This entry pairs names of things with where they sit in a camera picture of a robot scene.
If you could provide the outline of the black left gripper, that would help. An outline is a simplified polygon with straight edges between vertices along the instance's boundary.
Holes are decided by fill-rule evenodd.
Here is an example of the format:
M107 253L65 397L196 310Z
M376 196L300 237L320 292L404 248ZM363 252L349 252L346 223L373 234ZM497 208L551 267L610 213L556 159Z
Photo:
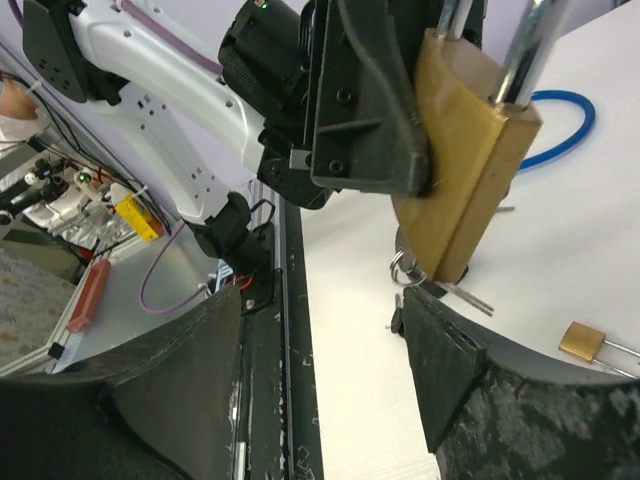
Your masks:
M326 189L419 196L428 142L413 93L424 1L310 1L300 51L309 74L304 149Z

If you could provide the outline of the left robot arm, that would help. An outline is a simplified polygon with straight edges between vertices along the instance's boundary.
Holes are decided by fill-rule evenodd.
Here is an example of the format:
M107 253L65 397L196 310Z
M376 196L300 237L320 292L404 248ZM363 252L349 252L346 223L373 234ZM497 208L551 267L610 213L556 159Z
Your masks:
M271 256L249 202L176 116L305 209L345 189L420 197L430 162L407 72L418 37L397 23L385 1L247 1L211 59L154 1L27 1L22 45L59 94L126 138L205 254L254 275Z

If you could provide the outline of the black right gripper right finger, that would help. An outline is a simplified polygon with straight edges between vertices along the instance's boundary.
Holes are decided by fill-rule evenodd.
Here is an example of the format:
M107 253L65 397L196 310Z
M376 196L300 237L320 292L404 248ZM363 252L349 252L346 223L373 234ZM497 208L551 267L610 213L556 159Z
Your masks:
M443 479L636 479L639 383L529 349L421 288L404 338Z

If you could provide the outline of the large brass padlock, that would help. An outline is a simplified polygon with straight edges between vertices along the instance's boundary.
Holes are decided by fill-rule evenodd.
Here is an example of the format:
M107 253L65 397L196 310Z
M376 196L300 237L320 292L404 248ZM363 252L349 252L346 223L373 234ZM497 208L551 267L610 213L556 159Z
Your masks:
M431 190L392 199L419 268L456 283L541 127L532 92L562 29L567 1L530 1L505 61L463 39L468 1L447 1L417 59L414 92L429 141Z

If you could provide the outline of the small brass padlock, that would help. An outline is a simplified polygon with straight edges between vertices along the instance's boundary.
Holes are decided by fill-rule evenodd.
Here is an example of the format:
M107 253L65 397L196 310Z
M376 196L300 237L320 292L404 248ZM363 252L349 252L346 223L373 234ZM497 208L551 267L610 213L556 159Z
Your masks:
M631 379L639 378L638 375L599 360L598 355L604 346L617 349L636 358L639 357L637 350L609 340L604 332L579 322L572 322L568 326L558 344L558 350L584 363L604 367L621 376Z

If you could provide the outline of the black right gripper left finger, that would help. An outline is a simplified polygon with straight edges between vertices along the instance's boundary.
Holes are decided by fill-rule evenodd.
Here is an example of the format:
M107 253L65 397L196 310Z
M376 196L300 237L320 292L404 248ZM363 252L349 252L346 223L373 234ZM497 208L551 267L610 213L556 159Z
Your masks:
M57 374L1 381L5 479L227 479L241 330L227 288Z

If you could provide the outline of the black-headed keys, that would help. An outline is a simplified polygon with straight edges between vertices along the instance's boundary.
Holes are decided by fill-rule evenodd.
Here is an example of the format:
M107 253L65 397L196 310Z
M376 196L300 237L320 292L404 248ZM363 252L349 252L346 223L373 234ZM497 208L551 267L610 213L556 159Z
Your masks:
M405 336L403 299L400 293L396 293L394 297L394 312L389 323L389 330L392 334L400 337Z

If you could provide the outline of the blue cable lock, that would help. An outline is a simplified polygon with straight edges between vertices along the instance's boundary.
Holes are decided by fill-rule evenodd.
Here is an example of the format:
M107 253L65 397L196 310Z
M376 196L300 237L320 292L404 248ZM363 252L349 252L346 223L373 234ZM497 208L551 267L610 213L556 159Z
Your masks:
M531 151L520 164L519 173L553 163L569 154L589 137L597 121L594 102L581 93L564 89L544 89L536 91L532 99L536 104L564 106L565 116L562 119L568 119L569 125L561 127L560 121L553 123L547 129L551 143Z

